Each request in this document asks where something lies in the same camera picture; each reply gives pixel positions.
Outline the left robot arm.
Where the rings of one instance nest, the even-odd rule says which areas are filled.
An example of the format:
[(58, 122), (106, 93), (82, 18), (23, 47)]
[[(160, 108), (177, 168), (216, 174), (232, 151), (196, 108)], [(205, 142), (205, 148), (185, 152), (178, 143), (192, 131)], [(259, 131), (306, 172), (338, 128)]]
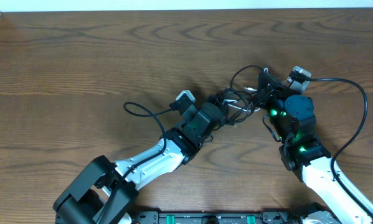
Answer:
[(190, 162), (227, 115), (222, 95), (211, 95), (196, 106), (189, 90), (182, 91), (169, 109), (178, 111), (183, 120), (163, 130), (152, 148), (115, 162), (99, 156), (79, 173), (53, 204), (64, 223), (131, 223), (128, 210), (139, 190)]

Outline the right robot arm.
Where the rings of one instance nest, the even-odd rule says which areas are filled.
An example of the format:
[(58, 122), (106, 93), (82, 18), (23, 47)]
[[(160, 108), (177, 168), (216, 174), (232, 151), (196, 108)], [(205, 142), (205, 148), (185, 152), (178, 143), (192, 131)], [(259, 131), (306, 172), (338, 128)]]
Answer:
[(254, 105), (267, 110), (270, 132), (282, 145), (281, 159), (288, 171), (312, 189), (339, 223), (373, 223), (373, 203), (346, 177), (316, 134), (313, 100), (303, 92), (312, 81), (302, 69), (293, 70), (289, 85), (268, 72), (258, 75)]

